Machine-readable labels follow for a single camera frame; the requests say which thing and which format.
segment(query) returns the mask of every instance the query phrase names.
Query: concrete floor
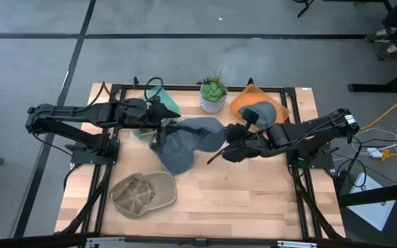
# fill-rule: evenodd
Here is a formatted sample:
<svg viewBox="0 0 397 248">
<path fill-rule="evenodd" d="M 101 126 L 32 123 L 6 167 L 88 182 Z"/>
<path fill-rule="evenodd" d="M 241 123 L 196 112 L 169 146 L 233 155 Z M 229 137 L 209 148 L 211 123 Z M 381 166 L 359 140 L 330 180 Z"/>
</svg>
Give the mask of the concrete floor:
<svg viewBox="0 0 397 248">
<path fill-rule="evenodd" d="M 89 2 L 0 0 L 0 32 L 79 33 Z M 387 13 L 381 3 L 315 1 L 297 19 L 301 8 L 289 0 L 97 0 L 88 33 L 364 34 L 379 29 Z M 0 39 L 0 156 L 6 158 L 0 167 L 0 238 L 11 235 L 39 151 L 39 142 L 23 127 L 27 108 L 56 103 L 75 44 L 74 39 Z M 320 115 L 347 107 L 366 125 L 397 102 L 397 94 L 351 93 L 347 84 L 382 84 L 397 76 L 397 57 L 380 62 L 374 56 L 383 46 L 361 40 L 85 40 L 65 104 L 85 105 L 93 82 L 161 76 L 169 84 L 193 84 L 223 68 L 230 85 L 245 85 L 253 77 L 258 85 L 312 87 Z M 396 132 L 397 108 L 375 127 Z M 360 135 L 362 141 L 370 138 L 393 137 L 377 131 Z M 344 141 L 334 144 L 340 154 L 354 153 Z M 362 162 L 397 181 L 397 158 Z M 27 236 L 52 234 L 68 164 L 65 154 L 52 149 Z"/>
</svg>

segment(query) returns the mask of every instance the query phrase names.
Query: gray cap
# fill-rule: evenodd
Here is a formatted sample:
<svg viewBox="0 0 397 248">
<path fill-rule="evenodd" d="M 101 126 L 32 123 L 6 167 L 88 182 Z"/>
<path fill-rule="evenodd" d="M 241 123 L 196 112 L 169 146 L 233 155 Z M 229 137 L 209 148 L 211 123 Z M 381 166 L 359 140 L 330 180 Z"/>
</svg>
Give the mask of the gray cap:
<svg viewBox="0 0 397 248">
<path fill-rule="evenodd" d="M 108 198 L 123 216 L 140 218 L 147 211 L 174 203 L 176 182 L 167 172 L 136 173 L 113 186 Z"/>
<path fill-rule="evenodd" d="M 246 110 L 252 110 L 258 114 L 258 120 L 255 123 L 259 129 L 264 129 L 266 127 L 271 127 L 276 120 L 276 110 L 272 103 L 267 101 L 257 102 L 253 105 L 246 105 L 238 110 L 238 113 L 243 115 Z"/>
<path fill-rule="evenodd" d="M 164 127 L 150 143 L 167 172 L 178 175 L 191 169 L 194 150 L 216 152 L 225 142 L 225 128 L 215 118 L 189 118 Z"/>
</svg>

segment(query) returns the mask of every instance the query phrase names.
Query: wooden tabletop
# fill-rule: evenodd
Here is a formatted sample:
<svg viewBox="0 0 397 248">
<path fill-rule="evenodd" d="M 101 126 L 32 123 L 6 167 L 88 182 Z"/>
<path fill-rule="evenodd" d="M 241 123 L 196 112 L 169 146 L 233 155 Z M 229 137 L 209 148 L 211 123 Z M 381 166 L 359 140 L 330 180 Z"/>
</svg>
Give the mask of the wooden tabletop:
<svg viewBox="0 0 397 248">
<path fill-rule="evenodd" d="M 92 86 L 89 102 L 99 91 L 100 83 Z M 239 92 L 228 92 L 225 108 L 208 114 L 199 106 L 199 91 L 167 91 L 180 107 L 181 118 L 213 116 L 222 124 L 235 123 L 229 104 Z M 127 90 L 126 98 L 141 97 L 142 90 Z M 268 93 L 278 102 L 278 93 Z M 296 88 L 302 121 L 318 116 L 314 95 L 309 88 Z M 98 102 L 108 101 L 103 92 Z M 293 122 L 292 103 L 287 99 Z M 97 134 L 101 130 L 84 123 L 82 130 Z M 119 132 L 121 148 L 117 164 L 112 168 L 111 188 L 133 173 L 163 170 L 148 144 L 135 138 L 130 130 Z M 140 219 L 128 219 L 118 213 L 107 200 L 101 233 L 115 236 L 170 236 L 208 238 L 301 238 L 294 182 L 288 174 L 284 154 L 273 158 L 251 158 L 231 163 L 221 157 L 211 165 L 213 155 L 194 152 L 191 170 L 175 176 L 178 198 L 169 207 L 147 213 Z M 83 165 L 69 177 L 56 231 L 61 231 L 85 204 L 93 174 L 93 165 Z M 316 203 L 334 229 L 345 236 L 334 184 L 323 170 L 311 170 Z M 93 207 L 89 230 L 94 229 L 97 205 Z M 310 210 L 306 206 L 309 233 L 313 236 Z"/>
</svg>

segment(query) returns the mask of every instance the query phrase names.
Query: person's foot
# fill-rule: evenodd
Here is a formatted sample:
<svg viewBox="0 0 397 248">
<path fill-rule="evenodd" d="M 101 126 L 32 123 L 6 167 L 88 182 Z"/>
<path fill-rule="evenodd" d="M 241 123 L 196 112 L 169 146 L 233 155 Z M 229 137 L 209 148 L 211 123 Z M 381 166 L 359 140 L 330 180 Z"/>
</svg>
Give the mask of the person's foot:
<svg viewBox="0 0 397 248">
<path fill-rule="evenodd" d="M 393 36 L 391 28 L 384 28 L 375 33 L 367 34 L 364 39 L 368 42 L 389 43 L 391 41 L 391 36 Z"/>
<path fill-rule="evenodd" d="M 386 61 L 389 60 L 390 58 L 393 57 L 393 55 L 397 54 L 397 43 L 393 43 L 388 46 L 388 48 L 379 51 L 376 54 L 376 58 L 378 58 L 381 61 Z"/>
</svg>

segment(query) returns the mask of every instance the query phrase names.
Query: white pot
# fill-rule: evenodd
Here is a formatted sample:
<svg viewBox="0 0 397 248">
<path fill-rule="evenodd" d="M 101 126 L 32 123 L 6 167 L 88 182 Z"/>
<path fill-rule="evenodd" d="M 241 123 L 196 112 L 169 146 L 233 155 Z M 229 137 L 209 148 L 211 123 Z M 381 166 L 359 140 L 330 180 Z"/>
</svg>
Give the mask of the white pot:
<svg viewBox="0 0 397 248">
<path fill-rule="evenodd" d="M 200 107 L 208 113 L 217 113 L 220 112 L 225 107 L 226 96 L 222 96 L 217 102 L 209 101 L 204 99 L 201 95 L 201 90 L 203 89 L 203 85 L 200 87 Z"/>
</svg>

